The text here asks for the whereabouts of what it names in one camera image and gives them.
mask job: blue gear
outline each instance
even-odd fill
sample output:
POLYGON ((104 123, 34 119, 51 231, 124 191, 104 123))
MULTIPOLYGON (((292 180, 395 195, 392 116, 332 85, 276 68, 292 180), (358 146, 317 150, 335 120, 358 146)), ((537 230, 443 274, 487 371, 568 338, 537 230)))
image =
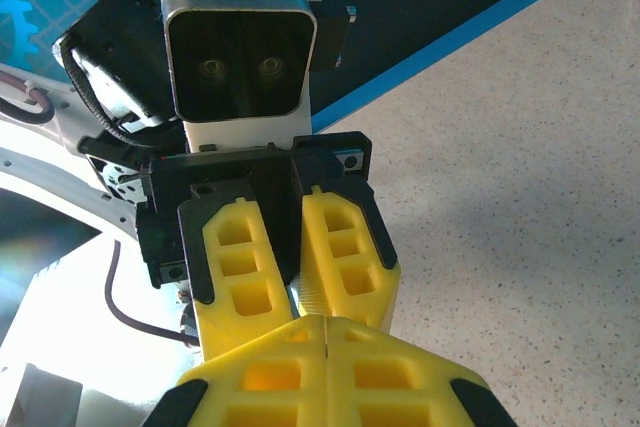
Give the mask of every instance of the blue gear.
POLYGON ((31 70, 31 65, 25 59, 25 55, 38 52, 38 48, 29 42, 29 35, 38 32, 38 27, 30 24, 24 18, 24 13, 30 11, 31 8, 31 4, 24 0, 0 0, 0 14, 11 15, 14 30, 11 52, 3 62, 23 70, 31 70))

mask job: speckled floor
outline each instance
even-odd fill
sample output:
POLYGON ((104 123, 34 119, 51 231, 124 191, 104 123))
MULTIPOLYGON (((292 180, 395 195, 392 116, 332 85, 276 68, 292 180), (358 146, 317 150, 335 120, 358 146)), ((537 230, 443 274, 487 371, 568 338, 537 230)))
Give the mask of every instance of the speckled floor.
POLYGON ((542 0, 332 131, 374 143, 392 333, 520 426, 640 425, 640 0, 542 0))

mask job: camera lens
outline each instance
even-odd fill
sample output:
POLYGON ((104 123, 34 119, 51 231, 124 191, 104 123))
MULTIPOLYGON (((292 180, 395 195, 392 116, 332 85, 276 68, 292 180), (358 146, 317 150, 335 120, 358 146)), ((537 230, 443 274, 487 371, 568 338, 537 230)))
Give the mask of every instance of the camera lens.
POLYGON ((284 62, 280 57, 267 57, 258 65, 260 78, 265 82, 276 82, 282 78, 284 62))
POLYGON ((227 66, 218 59, 208 59, 200 63, 200 74, 209 79, 222 82, 227 77, 227 66))

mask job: black cable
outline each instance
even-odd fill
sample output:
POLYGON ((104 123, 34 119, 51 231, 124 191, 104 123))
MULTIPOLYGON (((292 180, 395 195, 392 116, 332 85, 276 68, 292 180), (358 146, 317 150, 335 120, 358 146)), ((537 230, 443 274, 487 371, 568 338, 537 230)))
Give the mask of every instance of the black cable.
POLYGON ((62 66, 67 71, 71 83, 78 91, 80 98, 85 103, 89 111, 94 115, 98 122, 104 127, 104 130, 113 135, 116 139, 129 144, 133 147, 140 147, 143 149, 156 149, 160 147, 166 147, 173 145, 179 138, 175 135, 175 127, 168 132, 157 134, 153 136, 145 135, 132 135, 129 132, 122 130, 118 124, 113 121, 104 111, 100 101, 96 97, 96 94, 91 87, 89 79, 85 75, 84 71, 76 60, 73 58, 72 49, 74 48, 74 41, 71 35, 67 35, 60 42, 60 57, 62 58, 62 66))
POLYGON ((49 98, 36 88, 31 88, 24 83, 24 80, 0 70, 0 82, 9 85, 14 89, 27 93, 27 95, 40 106, 40 112, 28 112, 17 105, 0 97, 0 114, 9 117, 17 122, 29 125, 43 125, 53 119, 55 111, 49 98))
POLYGON ((158 337, 164 337, 165 339, 170 340, 177 340, 178 342, 184 342, 185 344, 189 345, 200 345, 200 340, 198 339, 198 337, 140 322, 139 320, 132 319, 127 314, 118 309, 116 304, 113 302, 112 291, 113 279, 116 276, 118 261, 120 260, 120 248, 120 242, 116 240, 113 245, 113 255, 111 257, 111 264, 109 265, 109 272, 107 273, 107 281, 104 284, 104 298, 107 301, 107 306, 109 307, 109 310, 114 315, 114 317, 123 324, 131 327, 132 329, 139 330, 146 334, 156 335, 158 337))

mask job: blue stripe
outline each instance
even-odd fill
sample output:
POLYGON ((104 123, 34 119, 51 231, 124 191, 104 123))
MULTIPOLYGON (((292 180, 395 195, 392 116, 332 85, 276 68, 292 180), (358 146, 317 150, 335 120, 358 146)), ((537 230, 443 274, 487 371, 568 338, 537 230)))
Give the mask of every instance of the blue stripe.
POLYGON ((536 1, 501 0, 492 5, 484 12, 318 112, 312 118, 313 131, 319 132, 333 125, 536 1))

